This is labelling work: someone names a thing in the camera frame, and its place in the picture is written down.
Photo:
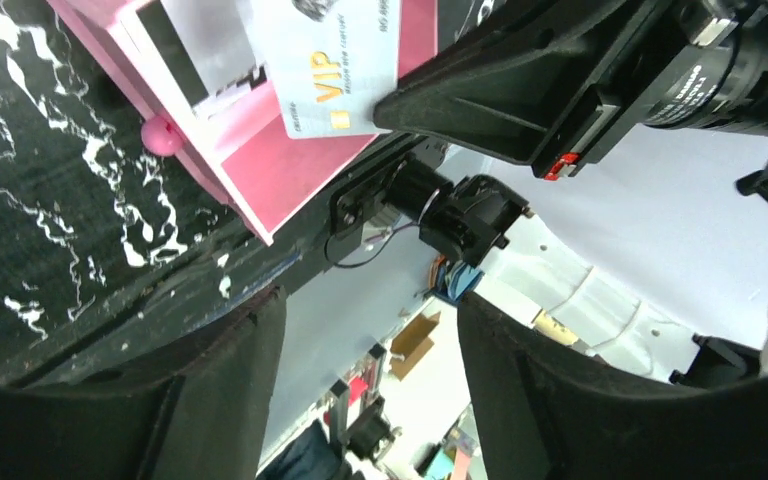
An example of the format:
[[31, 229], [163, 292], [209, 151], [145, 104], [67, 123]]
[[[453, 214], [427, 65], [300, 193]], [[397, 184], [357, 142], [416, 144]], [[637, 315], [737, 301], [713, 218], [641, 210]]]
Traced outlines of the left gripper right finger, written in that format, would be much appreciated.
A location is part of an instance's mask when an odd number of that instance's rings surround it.
[[474, 293], [457, 327], [491, 479], [768, 479], [768, 376], [712, 389], [643, 378]]

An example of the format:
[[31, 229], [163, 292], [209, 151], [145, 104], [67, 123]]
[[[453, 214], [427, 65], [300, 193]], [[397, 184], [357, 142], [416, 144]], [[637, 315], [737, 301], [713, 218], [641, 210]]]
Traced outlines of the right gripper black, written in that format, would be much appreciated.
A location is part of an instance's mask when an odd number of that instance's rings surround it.
[[[737, 26], [670, 86], [642, 118], [656, 129], [768, 136], [768, 1], [725, 1]], [[737, 181], [768, 203], [768, 167]]]

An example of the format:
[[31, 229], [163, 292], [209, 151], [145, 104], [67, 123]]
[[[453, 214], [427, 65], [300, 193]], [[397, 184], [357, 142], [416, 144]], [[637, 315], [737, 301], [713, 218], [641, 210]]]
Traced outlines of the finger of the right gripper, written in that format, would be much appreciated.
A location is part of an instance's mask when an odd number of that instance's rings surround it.
[[659, 1], [507, 1], [400, 80], [374, 123], [548, 177], [629, 105], [623, 70], [662, 14]]

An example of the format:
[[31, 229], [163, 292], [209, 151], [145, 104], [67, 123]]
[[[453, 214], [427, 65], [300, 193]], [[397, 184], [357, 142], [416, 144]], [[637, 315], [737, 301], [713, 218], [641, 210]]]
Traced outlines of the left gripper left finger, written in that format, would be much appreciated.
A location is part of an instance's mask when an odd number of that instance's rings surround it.
[[286, 325], [264, 290], [78, 383], [0, 387], [0, 479], [252, 479]]

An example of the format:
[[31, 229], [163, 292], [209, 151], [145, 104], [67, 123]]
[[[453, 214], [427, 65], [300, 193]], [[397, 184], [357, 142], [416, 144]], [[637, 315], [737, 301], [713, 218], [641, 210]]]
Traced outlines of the white VIP credit card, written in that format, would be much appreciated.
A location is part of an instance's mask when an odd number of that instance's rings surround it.
[[250, 6], [248, 26], [265, 56], [289, 138], [380, 133], [372, 113], [396, 87], [401, 2], [263, 0]]

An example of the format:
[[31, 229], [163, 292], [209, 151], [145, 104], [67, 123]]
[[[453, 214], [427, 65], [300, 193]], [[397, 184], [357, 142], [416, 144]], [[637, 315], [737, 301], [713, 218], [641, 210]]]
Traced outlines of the pink plastic box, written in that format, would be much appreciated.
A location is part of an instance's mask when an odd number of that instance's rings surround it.
[[[266, 243], [378, 134], [291, 139], [273, 84], [197, 118], [137, 18], [153, 1], [56, 1], [53, 10], [144, 117], [143, 145], [176, 157]], [[438, 51], [438, 5], [402, 4], [397, 80]]]

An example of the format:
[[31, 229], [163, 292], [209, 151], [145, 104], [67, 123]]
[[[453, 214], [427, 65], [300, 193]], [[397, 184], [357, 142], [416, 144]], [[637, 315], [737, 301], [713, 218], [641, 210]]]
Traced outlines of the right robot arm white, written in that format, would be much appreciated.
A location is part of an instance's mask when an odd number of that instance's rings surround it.
[[373, 118], [498, 160], [532, 210], [481, 269], [593, 354], [768, 361], [768, 1], [509, 1]]

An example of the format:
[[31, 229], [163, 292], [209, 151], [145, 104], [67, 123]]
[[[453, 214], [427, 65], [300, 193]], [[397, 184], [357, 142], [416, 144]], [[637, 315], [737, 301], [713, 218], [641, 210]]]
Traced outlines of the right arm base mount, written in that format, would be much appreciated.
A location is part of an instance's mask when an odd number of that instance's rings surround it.
[[419, 239], [446, 259], [477, 268], [493, 250], [510, 244], [509, 230], [532, 214], [529, 202], [494, 177], [479, 174], [453, 183], [427, 163], [443, 158], [447, 145], [426, 136], [398, 135], [367, 147], [370, 162], [351, 169], [330, 201], [330, 235], [325, 259], [342, 264], [331, 245], [360, 229], [386, 207], [418, 229]]

